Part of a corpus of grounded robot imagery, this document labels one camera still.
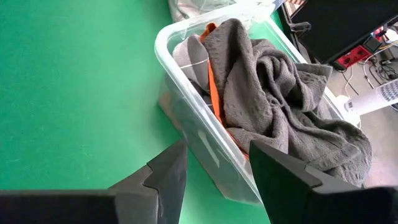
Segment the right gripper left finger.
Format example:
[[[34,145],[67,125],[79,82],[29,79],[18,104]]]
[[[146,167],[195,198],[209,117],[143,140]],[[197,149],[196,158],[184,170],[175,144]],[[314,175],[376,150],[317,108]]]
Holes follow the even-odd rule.
[[[177,141],[104,190],[2,190],[1,223],[178,223],[187,151]]]

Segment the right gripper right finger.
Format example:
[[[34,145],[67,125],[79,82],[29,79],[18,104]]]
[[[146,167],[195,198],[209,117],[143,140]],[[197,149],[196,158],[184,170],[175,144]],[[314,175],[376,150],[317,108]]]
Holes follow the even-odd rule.
[[[271,223],[397,223],[397,187],[361,189],[258,140],[249,160]]]

